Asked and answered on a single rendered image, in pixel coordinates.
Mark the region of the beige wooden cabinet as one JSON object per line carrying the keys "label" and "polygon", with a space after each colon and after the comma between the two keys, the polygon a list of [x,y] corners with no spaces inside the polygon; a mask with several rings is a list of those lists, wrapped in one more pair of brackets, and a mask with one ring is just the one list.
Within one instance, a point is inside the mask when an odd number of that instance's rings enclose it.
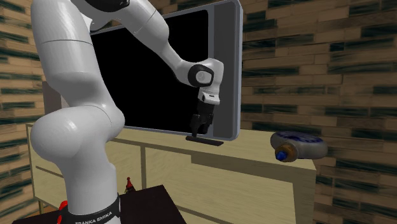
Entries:
{"label": "beige wooden cabinet", "polygon": [[163,185],[187,224],[312,224],[316,168],[275,159],[270,133],[242,130],[221,146],[124,129],[106,145],[118,191]]}

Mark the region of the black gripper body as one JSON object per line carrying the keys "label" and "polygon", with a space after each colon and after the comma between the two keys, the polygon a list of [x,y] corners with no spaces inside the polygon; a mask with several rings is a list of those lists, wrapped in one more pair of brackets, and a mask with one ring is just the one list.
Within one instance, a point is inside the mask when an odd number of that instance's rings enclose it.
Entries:
{"label": "black gripper body", "polygon": [[201,116],[202,124],[203,124],[203,121],[204,121],[204,117],[206,115],[208,115],[209,113],[214,114],[214,105],[205,103],[205,102],[203,102],[201,100],[198,100],[197,109],[196,109],[196,113],[195,114],[198,114],[198,115]]}

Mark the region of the grey framed flat television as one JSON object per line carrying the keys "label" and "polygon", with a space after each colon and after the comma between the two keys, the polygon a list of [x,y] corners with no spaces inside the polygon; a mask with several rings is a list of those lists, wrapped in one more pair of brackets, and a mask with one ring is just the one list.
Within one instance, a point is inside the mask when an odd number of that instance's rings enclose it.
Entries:
{"label": "grey framed flat television", "polygon": [[[232,141],[240,131],[242,7],[222,0],[167,14],[169,42],[182,59],[214,58],[224,64],[220,104],[198,137]],[[124,26],[91,35],[102,78],[128,129],[189,136],[199,90],[179,82],[171,68]]]}

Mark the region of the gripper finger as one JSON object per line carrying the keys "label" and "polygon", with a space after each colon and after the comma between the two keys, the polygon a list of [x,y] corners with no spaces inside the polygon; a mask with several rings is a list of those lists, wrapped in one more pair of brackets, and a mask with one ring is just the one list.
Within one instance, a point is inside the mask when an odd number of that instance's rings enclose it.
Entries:
{"label": "gripper finger", "polygon": [[207,134],[209,127],[212,125],[214,115],[209,113],[204,117],[203,124],[201,125],[201,131],[203,134]]}
{"label": "gripper finger", "polygon": [[199,131],[200,126],[202,125],[201,116],[198,114],[193,114],[190,127],[192,130],[192,136],[196,137]]}

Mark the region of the grey flask with blue cap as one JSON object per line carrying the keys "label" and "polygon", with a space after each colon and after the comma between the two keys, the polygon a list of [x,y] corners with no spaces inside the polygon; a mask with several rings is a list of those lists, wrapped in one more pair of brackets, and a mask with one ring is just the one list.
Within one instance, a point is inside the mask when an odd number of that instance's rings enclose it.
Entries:
{"label": "grey flask with blue cap", "polygon": [[270,137],[270,144],[275,150],[275,158],[281,162],[294,162],[296,159],[320,159],[328,153],[325,141],[303,132],[275,132]]}

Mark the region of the dark robot stand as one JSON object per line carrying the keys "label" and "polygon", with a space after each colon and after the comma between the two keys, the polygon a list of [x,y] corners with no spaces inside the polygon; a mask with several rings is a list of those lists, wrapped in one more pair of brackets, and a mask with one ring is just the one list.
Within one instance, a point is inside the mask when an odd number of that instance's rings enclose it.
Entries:
{"label": "dark robot stand", "polygon": [[105,224],[114,217],[121,224],[186,224],[162,185],[122,194],[109,207],[93,214],[71,214],[64,206],[12,224]]}

